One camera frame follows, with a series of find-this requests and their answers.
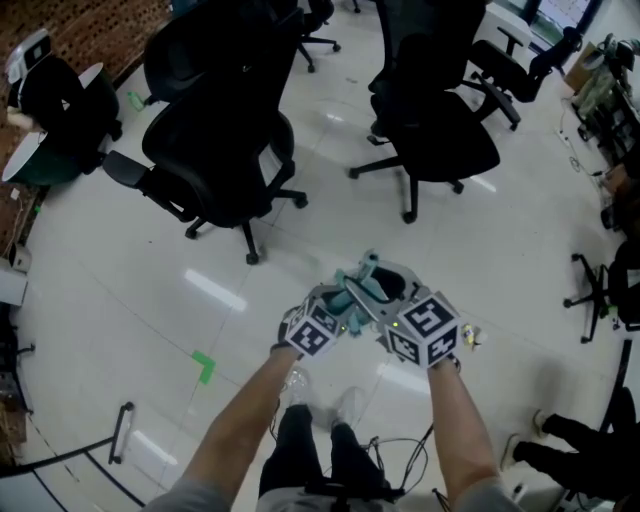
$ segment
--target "hand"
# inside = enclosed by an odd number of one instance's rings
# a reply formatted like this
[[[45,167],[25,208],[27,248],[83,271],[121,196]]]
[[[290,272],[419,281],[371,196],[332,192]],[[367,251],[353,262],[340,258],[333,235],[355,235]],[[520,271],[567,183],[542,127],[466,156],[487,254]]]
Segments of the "hand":
[[[295,350],[298,353],[298,360],[302,359],[304,354],[300,352],[297,348],[293,347],[291,344],[285,341],[284,336],[287,333],[287,328],[289,327],[289,321],[293,314],[298,310],[298,306],[293,307],[287,311],[285,311],[284,315],[282,315],[282,320],[280,321],[280,326],[278,327],[278,343],[271,346],[271,353],[273,354],[278,349],[290,349]]]

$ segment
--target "person's leg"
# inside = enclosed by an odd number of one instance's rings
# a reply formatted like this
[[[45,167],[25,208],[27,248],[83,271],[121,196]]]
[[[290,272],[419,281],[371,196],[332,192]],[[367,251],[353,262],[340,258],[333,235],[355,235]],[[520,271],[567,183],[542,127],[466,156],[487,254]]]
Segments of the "person's leg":
[[[311,419],[311,411],[304,404],[293,405],[284,413],[276,448],[262,468],[260,496],[282,487],[304,487],[322,478]]]
[[[607,434],[557,414],[552,414],[545,420],[542,424],[542,432],[564,439],[579,452],[598,450],[607,439]]]
[[[384,474],[358,443],[352,429],[364,408],[364,393],[349,388],[333,407],[331,422],[331,479],[351,490],[377,491],[385,486]]]
[[[625,496],[624,481],[611,460],[582,453],[565,453],[537,443],[520,442],[513,450],[515,462],[526,462],[549,475],[565,489],[590,497],[616,501]]]
[[[377,491],[385,487],[382,471],[358,443],[353,429],[337,423],[331,429],[331,479],[358,491]]]

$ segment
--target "foot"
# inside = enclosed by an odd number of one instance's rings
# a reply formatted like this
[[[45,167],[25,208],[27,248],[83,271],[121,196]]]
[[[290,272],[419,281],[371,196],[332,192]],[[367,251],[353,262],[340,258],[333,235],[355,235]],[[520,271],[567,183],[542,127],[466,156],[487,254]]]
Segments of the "foot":
[[[548,419],[549,416],[547,416],[542,409],[538,409],[533,415],[533,431],[538,439],[549,437],[549,434],[542,430],[542,427]]]
[[[309,405],[310,396],[309,374],[303,368],[294,367],[284,384],[282,393],[280,393],[280,403],[283,410],[293,405]]]
[[[504,450],[504,455],[502,456],[502,462],[500,463],[500,471],[506,471],[507,469],[515,466],[517,461],[513,457],[513,452],[521,440],[520,434],[513,434],[509,438],[507,441],[507,447]]]
[[[346,423],[351,428],[364,410],[364,391],[357,387],[347,389],[331,409],[329,426],[331,429],[340,423]]]

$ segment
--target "electronic equipment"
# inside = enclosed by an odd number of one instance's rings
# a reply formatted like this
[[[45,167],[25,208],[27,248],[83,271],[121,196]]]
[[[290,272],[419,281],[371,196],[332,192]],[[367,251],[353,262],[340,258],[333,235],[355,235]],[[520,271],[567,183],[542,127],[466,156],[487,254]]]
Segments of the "electronic equipment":
[[[308,357],[327,352],[345,333],[372,323],[387,351],[429,368],[453,352],[462,337],[460,315],[402,265],[365,253],[359,268],[338,270],[335,284],[316,286],[287,315],[284,340]]]

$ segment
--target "desk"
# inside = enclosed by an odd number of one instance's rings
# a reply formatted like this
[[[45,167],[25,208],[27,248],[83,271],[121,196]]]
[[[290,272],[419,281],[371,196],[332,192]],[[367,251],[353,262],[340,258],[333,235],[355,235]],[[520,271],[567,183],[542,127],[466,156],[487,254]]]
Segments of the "desk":
[[[56,185],[95,169],[96,150],[119,110],[102,68],[102,63],[94,64],[78,77],[85,95],[66,110],[60,130],[25,136],[5,166],[2,181]]]
[[[529,28],[529,25],[527,25],[526,21],[504,7],[495,3],[487,5],[487,12],[482,19],[482,23],[480,23],[480,27],[478,27],[476,37],[473,41],[490,41],[498,48],[506,51],[507,37],[498,32],[498,27],[501,27],[510,34],[513,34],[513,36],[518,38],[518,40],[524,45],[516,45],[513,50],[513,58],[526,69],[528,65],[525,57],[529,44],[533,39],[533,34],[531,33],[531,29]]]

